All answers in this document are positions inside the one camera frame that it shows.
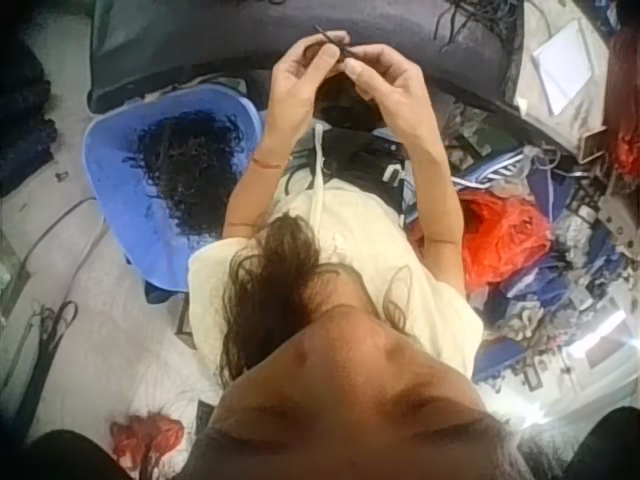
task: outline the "white floor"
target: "white floor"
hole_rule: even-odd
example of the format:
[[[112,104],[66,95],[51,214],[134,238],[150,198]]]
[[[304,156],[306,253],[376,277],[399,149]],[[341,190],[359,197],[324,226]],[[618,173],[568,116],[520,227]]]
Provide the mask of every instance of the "white floor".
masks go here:
[[[91,121],[88,18],[51,12],[37,16],[28,42],[52,84],[50,116],[59,130],[55,161],[2,202],[2,230],[20,257],[65,210],[92,195],[82,164],[82,140]],[[63,182],[56,173],[68,173]],[[8,368],[23,328],[37,303],[57,308],[87,243],[101,222],[95,202],[68,217],[32,256],[32,279],[0,341],[0,370]],[[173,334],[181,299],[150,306],[143,282],[124,261],[110,232],[74,282],[79,305],[48,378],[30,437],[67,428],[109,448],[109,422],[131,413],[162,411],[191,430],[197,399],[215,403],[219,388],[197,354]],[[2,392],[9,418],[35,359],[31,335],[16,373]]]

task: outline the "person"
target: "person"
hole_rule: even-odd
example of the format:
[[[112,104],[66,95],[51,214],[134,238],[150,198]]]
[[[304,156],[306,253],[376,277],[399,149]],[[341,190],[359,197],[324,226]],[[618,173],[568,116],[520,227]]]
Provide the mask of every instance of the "person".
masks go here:
[[[329,35],[349,44],[346,32]],[[180,478],[476,479],[494,478],[498,464],[519,469],[470,381],[483,325],[465,301],[463,213],[423,73],[386,45],[342,57],[323,43],[304,38],[275,65],[262,142],[231,195],[223,239],[190,260],[195,344],[225,388]],[[408,153],[422,258],[380,198],[325,184],[322,127],[314,171],[283,189],[316,91],[340,73],[377,103]]]

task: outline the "tangled black cables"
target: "tangled black cables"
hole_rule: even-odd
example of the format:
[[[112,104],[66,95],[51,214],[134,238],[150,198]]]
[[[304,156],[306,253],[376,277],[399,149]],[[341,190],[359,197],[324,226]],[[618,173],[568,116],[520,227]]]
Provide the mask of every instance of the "tangled black cables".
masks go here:
[[[238,179],[232,160],[242,152],[236,119],[193,111],[153,123],[125,161],[141,169],[183,235],[219,236]]]
[[[515,37],[518,14],[523,8],[525,0],[448,1],[451,5],[438,16],[433,35],[433,39],[436,40],[440,30],[440,23],[447,14],[451,13],[449,38],[442,47],[443,50],[455,43],[471,22],[480,23],[493,33],[508,53],[514,50],[511,43]],[[458,22],[459,16],[463,17],[461,22]]]

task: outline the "white t-shirt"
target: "white t-shirt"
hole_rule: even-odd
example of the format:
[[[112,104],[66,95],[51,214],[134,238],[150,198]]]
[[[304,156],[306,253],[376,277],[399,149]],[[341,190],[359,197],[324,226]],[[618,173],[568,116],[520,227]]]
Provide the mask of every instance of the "white t-shirt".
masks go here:
[[[320,245],[321,262],[357,270],[380,312],[391,285],[391,298],[404,309],[407,333],[429,354],[470,378],[482,321],[456,290],[423,266],[400,228],[399,216],[375,195],[346,182],[323,185],[320,168],[313,190],[305,190],[310,181],[308,170],[297,173],[290,186],[295,193],[287,196],[283,180],[269,218],[288,212],[307,219]],[[212,369],[218,366],[225,333],[222,296],[229,263],[245,248],[255,251],[255,241],[225,239],[200,249],[189,261],[189,319],[196,347]]]

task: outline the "blue bucket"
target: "blue bucket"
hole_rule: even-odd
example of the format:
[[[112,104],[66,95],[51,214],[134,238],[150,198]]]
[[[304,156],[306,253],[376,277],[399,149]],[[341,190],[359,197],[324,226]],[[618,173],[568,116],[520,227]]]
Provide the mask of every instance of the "blue bucket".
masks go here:
[[[135,103],[101,117],[84,139],[84,164],[102,212],[131,264],[150,283],[186,292],[189,257],[217,238],[181,235],[163,200],[153,199],[141,170],[125,159],[137,148],[141,130],[181,113],[201,110],[219,118],[233,115],[243,133],[241,153],[232,160],[240,178],[262,136],[258,112],[246,97],[222,85],[199,85]]]

